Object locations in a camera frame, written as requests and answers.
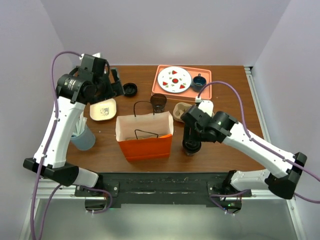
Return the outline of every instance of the brown wooden tabletop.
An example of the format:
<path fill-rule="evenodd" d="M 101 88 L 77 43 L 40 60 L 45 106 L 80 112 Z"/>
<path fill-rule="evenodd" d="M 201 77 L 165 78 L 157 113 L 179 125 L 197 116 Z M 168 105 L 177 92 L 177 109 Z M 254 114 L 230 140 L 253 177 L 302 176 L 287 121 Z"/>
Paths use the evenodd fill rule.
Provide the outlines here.
<path fill-rule="evenodd" d="M 247 127 L 262 137 L 254 101 L 243 66 L 195 66 L 212 72 L 213 81 L 231 84 L 240 94 Z M 149 101 L 157 66 L 117 66 L 122 84 L 135 83 L 138 93 L 135 97 L 119 96 L 115 98 L 117 116 L 132 115 L 133 105 L 137 101 Z M 212 86 L 214 112 L 224 111 L 241 121 L 241 112 L 235 94 L 224 85 Z M 173 113 L 179 101 L 168 100 L 166 111 Z M 174 121 L 171 155 L 169 159 L 150 159 L 134 163 L 128 162 L 116 141 L 116 118 L 107 121 L 94 121 L 89 115 L 87 105 L 84 116 L 87 125 L 96 137 L 93 148 L 88 151 L 77 150 L 70 143 L 67 161 L 81 168 L 95 172 L 228 172 L 229 170 L 254 171 L 264 167 L 238 150 L 220 143 L 204 142 L 201 150 L 193 156 L 186 156 L 182 150 L 184 124 Z M 149 114 L 152 107 L 148 104 L 136 106 L 139 115 Z"/>

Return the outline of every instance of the beige bowl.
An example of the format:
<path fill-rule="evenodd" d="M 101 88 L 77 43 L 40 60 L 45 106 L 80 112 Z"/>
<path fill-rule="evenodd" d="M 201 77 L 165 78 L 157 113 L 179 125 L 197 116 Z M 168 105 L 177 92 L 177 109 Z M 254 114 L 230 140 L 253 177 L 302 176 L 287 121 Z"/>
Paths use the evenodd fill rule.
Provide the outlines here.
<path fill-rule="evenodd" d="M 178 122 L 184 122 L 181 120 L 181 115 L 187 111 L 192 105 L 185 103 L 185 102 L 179 102 L 175 105 L 173 109 L 173 119 L 178 121 Z"/>
<path fill-rule="evenodd" d="M 110 120 L 116 113 L 117 105 L 113 98 L 90 105 L 90 117 L 95 121 Z"/>

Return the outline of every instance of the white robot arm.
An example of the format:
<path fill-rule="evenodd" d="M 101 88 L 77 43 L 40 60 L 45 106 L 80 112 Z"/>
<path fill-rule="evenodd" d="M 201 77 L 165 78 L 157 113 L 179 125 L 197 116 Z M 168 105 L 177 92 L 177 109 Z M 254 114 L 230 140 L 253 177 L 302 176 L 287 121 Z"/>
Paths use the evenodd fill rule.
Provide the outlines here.
<path fill-rule="evenodd" d="M 124 89 L 116 69 L 111 69 L 114 83 L 110 82 L 109 72 L 105 71 L 108 62 L 100 58 L 100 55 L 83 54 L 80 59 L 81 66 L 70 74 L 63 75 L 57 82 L 58 122 L 44 156 L 41 176 L 64 186 L 81 185 L 98 188 L 100 176 L 66 162 L 67 149 L 76 122 L 87 103 L 95 104 L 123 95 Z M 56 121 L 55 108 L 40 147 L 33 158 L 26 158 L 23 162 L 26 169 L 37 172 L 54 121 Z"/>
<path fill-rule="evenodd" d="M 256 160 L 266 169 L 248 172 L 230 171 L 224 181 L 225 188 L 231 187 L 238 191 L 269 189 L 281 198 L 291 199 L 302 171 L 270 150 L 302 167 L 307 157 L 300 152 L 292 154 L 279 149 L 250 131 L 248 131 L 249 138 L 244 126 L 234 117 L 222 111 L 212 116 L 213 107 L 211 101 L 203 100 L 181 116 L 185 122 L 182 145 L 187 154 L 199 151 L 201 142 L 219 142 L 231 146 Z"/>

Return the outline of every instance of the dark blue mug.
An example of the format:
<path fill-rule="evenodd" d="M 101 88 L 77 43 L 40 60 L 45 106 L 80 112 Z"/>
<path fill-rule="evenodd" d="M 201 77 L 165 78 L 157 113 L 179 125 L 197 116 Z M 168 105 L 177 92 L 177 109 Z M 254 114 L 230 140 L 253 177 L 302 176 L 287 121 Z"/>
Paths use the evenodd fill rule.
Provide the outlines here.
<path fill-rule="evenodd" d="M 199 73 L 198 76 L 195 76 L 192 79 L 191 87 L 193 91 L 198 93 L 206 84 L 207 84 L 207 80 L 203 76 L 201 76 L 201 74 Z"/>

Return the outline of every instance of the white plate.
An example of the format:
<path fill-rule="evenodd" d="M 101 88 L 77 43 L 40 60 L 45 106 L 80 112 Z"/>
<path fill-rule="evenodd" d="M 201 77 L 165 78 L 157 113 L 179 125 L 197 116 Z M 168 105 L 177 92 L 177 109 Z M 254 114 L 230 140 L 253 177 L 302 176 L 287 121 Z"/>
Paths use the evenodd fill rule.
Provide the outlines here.
<path fill-rule="evenodd" d="M 192 78 L 187 70 L 178 66 L 170 66 L 159 72 L 157 81 L 166 92 L 179 94 L 190 87 Z"/>
<path fill-rule="evenodd" d="M 116 113 L 117 105 L 113 98 L 90 105 L 90 117 L 95 121 L 112 119 Z"/>

